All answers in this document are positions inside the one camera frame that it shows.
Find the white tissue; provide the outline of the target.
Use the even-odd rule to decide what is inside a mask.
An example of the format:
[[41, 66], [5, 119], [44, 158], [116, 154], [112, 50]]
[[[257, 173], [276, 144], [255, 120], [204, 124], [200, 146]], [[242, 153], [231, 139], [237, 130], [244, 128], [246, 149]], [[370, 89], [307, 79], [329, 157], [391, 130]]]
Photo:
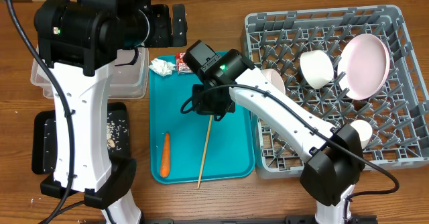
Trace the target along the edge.
[[168, 76], [171, 75], [173, 71], [175, 71], [176, 65], [171, 62], [155, 58], [151, 61], [149, 69], [151, 69], [160, 76]]

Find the red snack wrapper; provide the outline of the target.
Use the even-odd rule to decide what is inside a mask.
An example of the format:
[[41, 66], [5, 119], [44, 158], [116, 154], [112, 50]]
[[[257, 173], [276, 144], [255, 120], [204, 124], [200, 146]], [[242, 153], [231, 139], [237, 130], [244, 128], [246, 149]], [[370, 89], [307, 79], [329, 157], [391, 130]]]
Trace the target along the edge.
[[178, 74], [192, 74], [192, 70], [183, 60], [184, 55], [184, 52], [176, 53], [176, 71], [178, 72]]

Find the pink bowl with food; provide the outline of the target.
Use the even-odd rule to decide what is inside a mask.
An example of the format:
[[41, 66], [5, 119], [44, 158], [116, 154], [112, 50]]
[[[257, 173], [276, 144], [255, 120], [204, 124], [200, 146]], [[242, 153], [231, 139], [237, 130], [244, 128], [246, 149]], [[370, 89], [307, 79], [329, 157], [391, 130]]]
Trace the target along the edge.
[[283, 81], [281, 75], [276, 70], [274, 70], [272, 68], [267, 68], [267, 69], [263, 69], [261, 72], [264, 75], [264, 77], [266, 77], [266, 79], [275, 88], [277, 88], [283, 94], [286, 93], [286, 88], [285, 88], [285, 85], [284, 85], [284, 81]]

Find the orange carrot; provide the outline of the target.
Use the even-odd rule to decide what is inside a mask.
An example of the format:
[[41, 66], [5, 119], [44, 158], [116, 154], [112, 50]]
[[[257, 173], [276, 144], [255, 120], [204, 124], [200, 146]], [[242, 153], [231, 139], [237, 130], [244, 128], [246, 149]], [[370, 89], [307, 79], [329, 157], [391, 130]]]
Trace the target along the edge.
[[170, 134], [167, 132], [164, 138], [164, 146], [162, 152], [162, 159], [160, 164], [160, 176], [167, 178], [171, 170], [171, 145]]

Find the white bowl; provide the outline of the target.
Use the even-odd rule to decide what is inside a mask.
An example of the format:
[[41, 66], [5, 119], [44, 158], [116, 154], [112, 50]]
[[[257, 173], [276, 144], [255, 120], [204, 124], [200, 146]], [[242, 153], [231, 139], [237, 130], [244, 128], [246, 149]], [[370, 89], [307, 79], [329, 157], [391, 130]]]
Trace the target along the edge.
[[334, 68], [329, 56], [322, 50], [300, 55], [302, 76], [313, 89], [321, 89], [334, 78]]

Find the large white plate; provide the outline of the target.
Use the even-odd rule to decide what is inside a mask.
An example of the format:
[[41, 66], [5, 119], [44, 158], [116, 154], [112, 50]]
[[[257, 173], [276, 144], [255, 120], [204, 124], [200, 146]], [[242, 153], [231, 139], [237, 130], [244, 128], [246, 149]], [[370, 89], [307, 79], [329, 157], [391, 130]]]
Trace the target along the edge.
[[387, 80], [390, 68], [386, 45], [373, 34], [360, 34], [344, 48], [337, 66], [344, 77], [339, 81], [346, 96], [353, 100], [368, 99], [375, 95]]

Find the pale green cup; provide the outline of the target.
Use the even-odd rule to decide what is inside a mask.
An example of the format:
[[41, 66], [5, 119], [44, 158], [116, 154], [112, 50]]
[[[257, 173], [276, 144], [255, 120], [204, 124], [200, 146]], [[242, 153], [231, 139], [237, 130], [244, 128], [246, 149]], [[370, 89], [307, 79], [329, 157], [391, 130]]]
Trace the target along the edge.
[[351, 123], [351, 127], [358, 132], [361, 148], [365, 149], [373, 134], [372, 126], [368, 122], [358, 119]]

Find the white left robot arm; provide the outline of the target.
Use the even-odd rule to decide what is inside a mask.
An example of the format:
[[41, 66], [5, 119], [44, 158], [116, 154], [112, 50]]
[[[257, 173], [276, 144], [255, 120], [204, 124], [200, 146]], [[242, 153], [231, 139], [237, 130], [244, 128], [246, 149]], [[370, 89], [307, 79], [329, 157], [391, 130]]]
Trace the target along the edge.
[[56, 120], [56, 165], [41, 193], [59, 200], [52, 215], [67, 210], [78, 192], [108, 223], [143, 223], [131, 193], [137, 163], [110, 155], [107, 117], [118, 51], [187, 44], [182, 4], [151, 0], [45, 0], [34, 16], [38, 42], [23, 30], [12, 0], [5, 0], [24, 44], [50, 80]]

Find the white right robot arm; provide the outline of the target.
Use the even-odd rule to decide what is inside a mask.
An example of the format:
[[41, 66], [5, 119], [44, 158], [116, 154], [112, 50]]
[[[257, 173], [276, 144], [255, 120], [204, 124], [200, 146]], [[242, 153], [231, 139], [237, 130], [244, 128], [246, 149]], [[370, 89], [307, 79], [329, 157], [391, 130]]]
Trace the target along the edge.
[[191, 111], [211, 115], [220, 121], [240, 105], [263, 119], [304, 163], [300, 183], [316, 200], [316, 214], [304, 217], [307, 223], [376, 223], [376, 218], [352, 216], [349, 204], [360, 195], [379, 195], [378, 190], [355, 192], [366, 166], [390, 178], [394, 186], [383, 194], [396, 192], [398, 180], [387, 170], [363, 157], [372, 126], [364, 120], [340, 128], [311, 114], [285, 94], [277, 72], [260, 70], [238, 50], [221, 56], [202, 42], [187, 49], [183, 61], [201, 81], [192, 87], [186, 100]]

